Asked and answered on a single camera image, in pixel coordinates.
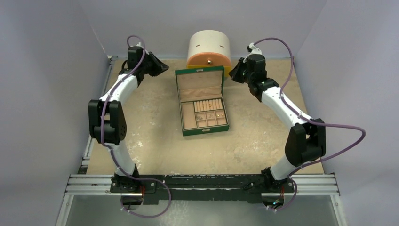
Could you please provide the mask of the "green jewelry box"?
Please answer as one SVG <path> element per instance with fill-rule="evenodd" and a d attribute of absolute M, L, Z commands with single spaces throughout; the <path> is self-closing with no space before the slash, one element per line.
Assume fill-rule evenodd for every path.
<path fill-rule="evenodd" d="M 229 130 L 223 99 L 224 71 L 223 66 L 175 71 L 183 136 Z"/>

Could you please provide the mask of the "green jewelry tray insert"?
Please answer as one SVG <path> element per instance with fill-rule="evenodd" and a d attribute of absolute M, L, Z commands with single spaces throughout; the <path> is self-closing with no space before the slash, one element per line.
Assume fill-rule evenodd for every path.
<path fill-rule="evenodd" d="M 180 113 L 183 131 L 229 126 L 224 99 L 221 97 L 180 102 Z M 224 114 L 225 117 L 217 118 L 216 114 Z M 202 120 L 197 120 L 197 116 L 201 116 Z"/>

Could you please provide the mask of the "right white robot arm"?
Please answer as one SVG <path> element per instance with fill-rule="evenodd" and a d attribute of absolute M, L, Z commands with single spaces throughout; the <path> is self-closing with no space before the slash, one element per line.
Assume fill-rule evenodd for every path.
<path fill-rule="evenodd" d="M 241 57 L 229 75 L 235 82 L 246 83 L 250 93 L 289 129 L 283 157 L 262 171 L 265 188 L 275 192 L 295 169 L 326 154 L 326 130 L 320 126 L 323 121 L 304 114 L 290 100 L 282 100 L 284 93 L 274 79 L 267 77 L 266 59 L 261 54 Z"/>

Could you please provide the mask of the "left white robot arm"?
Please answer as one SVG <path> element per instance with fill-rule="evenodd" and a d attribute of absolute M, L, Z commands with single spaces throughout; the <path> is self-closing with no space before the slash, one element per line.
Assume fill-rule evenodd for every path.
<path fill-rule="evenodd" d="M 139 177 L 136 164 L 129 157 L 124 139 L 127 123 L 123 104 L 139 87 L 145 75 L 158 76 L 169 66 L 141 45 L 128 47 L 128 58 L 123 63 L 116 82 L 100 99 L 88 103 L 89 133 L 93 139 L 107 148 L 115 166 L 113 188 L 136 192 L 143 179 Z"/>

